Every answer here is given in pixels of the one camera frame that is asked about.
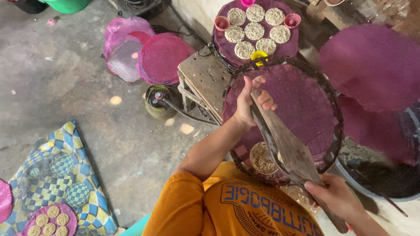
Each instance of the yellow plastic cup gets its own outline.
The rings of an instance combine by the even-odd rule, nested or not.
[[[255,51],[252,55],[251,55],[251,60],[253,59],[257,59],[257,58],[262,58],[262,57],[266,57],[268,56],[265,52],[263,51]],[[256,63],[257,66],[262,66],[263,63],[262,62],[257,62]]]

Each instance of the wooden spatula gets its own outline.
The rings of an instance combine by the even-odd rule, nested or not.
[[[273,110],[263,109],[262,105],[257,101],[260,95],[261,90],[259,89],[251,93],[254,100],[254,105],[251,107],[251,110],[264,136],[273,161],[279,166],[281,171],[304,191],[306,191],[306,181],[312,181],[325,187],[315,167],[309,148],[292,134]],[[280,152],[284,165],[278,160],[276,150]],[[346,222],[334,214],[323,200],[315,196],[312,197],[324,210],[325,214],[340,233],[346,233],[349,230]]]

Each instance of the blue lettering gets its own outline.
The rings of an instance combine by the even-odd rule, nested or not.
[[[264,209],[264,207],[266,208],[267,215],[270,215],[270,200],[266,197],[261,197],[261,208]]]
[[[254,195],[257,196],[257,204],[254,204]],[[259,208],[260,207],[260,196],[256,193],[256,192],[251,192],[251,206],[255,207],[255,208]]]
[[[293,224],[293,214],[292,214],[292,212],[291,212],[291,211],[289,211],[289,212],[290,212],[290,223],[288,223],[288,222],[286,221],[286,214],[285,214],[285,212],[284,212],[284,208],[283,208],[283,224],[284,224],[285,226],[290,227],[290,228],[294,228],[294,229],[298,230],[299,232],[302,232],[302,224],[300,223],[300,215],[298,215],[298,216],[297,216],[297,219],[298,219],[298,221],[299,221],[299,227],[296,227],[296,226],[294,226],[294,224]]]
[[[247,188],[241,187],[241,188],[239,189],[239,193],[240,193],[241,195],[244,195],[244,196],[246,196],[246,197],[247,197],[247,200],[246,200],[246,201],[241,200],[241,202],[242,202],[243,204],[248,204],[248,203],[249,203],[249,190],[248,190]]]
[[[309,233],[306,230],[305,221],[309,223],[309,228],[311,229],[311,233]],[[314,230],[312,229],[312,223],[308,219],[306,219],[305,217],[302,217],[302,225],[303,225],[303,232],[306,233],[306,236],[313,236]]]
[[[225,197],[225,200],[233,200],[234,199],[234,194],[235,194],[235,186],[227,185],[226,187],[232,188],[232,191],[226,191],[225,193],[232,194],[232,195],[230,197]]]
[[[281,222],[281,207],[276,202],[271,203],[271,218],[277,222]]]

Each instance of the wooden board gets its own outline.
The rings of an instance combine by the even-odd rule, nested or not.
[[[207,48],[200,51],[201,55],[209,53],[211,52]],[[202,57],[197,52],[181,62],[178,69],[200,94],[213,113],[216,114],[217,119],[222,121],[223,91],[225,91],[231,77],[222,64],[217,61],[213,54]]]
[[[315,182],[325,187],[324,182],[318,174],[315,163],[309,148],[302,143],[280,120],[273,110],[264,110],[262,105],[257,102],[257,98],[261,95],[261,90],[257,89],[251,93],[251,96],[261,112],[265,123],[267,124],[271,135],[273,136],[274,143],[281,155],[286,170],[296,178],[299,186],[305,184],[306,181]],[[349,229],[346,222],[334,214],[321,199],[313,196],[314,200],[324,210],[325,214],[337,228],[340,233],[346,233]]]

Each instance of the wooden paddle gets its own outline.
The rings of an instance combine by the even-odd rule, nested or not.
[[[273,110],[264,110],[262,105],[257,101],[257,98],[261,95],[261,90],[257,89],[251,93],[251,96],[255,102],[255,105],[258,107],[259,112],[262,115],[267,127],[269,128],[269,133],[273,138],[273,141],[280,152],[280,155],[283,159],[284,168],[286,169],[286,175],[291,177],[293,182],[305,189],[305,182],[312,181],[315,182],[323,187],[325,187],[324,182],[322,181],[321,177],[318,174],[318,171],[315,167],[315,163],[312,159],[312,155],[309,151],[309,148],[302,143],[292,132],[284,125],[284,123],[280,120],[280,118],[274,113]],[[277,159],[277,154],[272,153],[272,158]],[[333,213],[328,207],[327,204],[313,196],[313,199],[318,203],[318,205],[324,210],[325,214],[337,228],[340,233],[346,233],[349,228],[347,227],[346,222],[338,217],[335,213]]]

